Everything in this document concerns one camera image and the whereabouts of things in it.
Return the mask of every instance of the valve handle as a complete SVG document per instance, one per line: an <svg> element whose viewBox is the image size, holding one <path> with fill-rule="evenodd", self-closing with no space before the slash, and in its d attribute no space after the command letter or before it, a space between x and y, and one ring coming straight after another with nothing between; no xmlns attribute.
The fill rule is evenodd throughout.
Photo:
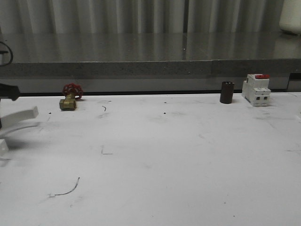
<svg viewBox="0 0 301 226"><path fill-rule="evenodd" d="M75 96L78 96L75 98L76 100L80 100L81 97L84 94L84 91L81 89L80 85L76 85L74 83L70 83L64 86L62 93L64 96L67 96L70 93L74 93Z"/></svg>

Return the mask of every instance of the white work surface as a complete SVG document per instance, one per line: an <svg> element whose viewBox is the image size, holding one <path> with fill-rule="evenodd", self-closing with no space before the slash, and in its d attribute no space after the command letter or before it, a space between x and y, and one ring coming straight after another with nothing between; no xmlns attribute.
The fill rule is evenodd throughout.
<svg viewBox="0 0 301 226"><path fill-rule="evenodd" d="M40 114L0 130L0 226L301 225L301 94L219 97L1 100Z"/></svg>

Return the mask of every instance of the dark cylindrical object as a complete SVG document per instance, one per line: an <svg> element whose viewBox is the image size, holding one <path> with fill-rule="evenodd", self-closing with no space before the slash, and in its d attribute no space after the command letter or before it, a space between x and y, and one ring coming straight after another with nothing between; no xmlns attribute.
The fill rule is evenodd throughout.
<svg viewBox="0 0 301 226"><path fill-rule="evenodd" d="M223 81L220 102L223 104L231 104L233 92L234 83L231 81Z"/></svg>

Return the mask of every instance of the corrugated metal wall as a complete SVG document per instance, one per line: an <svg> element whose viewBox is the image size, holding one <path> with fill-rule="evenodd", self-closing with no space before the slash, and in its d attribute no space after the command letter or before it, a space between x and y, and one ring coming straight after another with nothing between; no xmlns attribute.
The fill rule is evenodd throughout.
<svg viewBox="0 0 301 226"><path fill-rule="evenodd" d="M2 33L278 31L284 0L0 0Z"/></svg>

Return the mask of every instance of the white circuit breaker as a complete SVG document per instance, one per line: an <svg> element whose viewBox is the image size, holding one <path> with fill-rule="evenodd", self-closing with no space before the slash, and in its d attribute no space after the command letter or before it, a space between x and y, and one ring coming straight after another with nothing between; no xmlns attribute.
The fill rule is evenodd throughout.
<svg viewBox="0 0 301 226"><path fill-rule="evenodd" d="M248 74L243 84L242 96L246 98L252 106L267 106L271 90L268 89L269 75Z"/></svg>

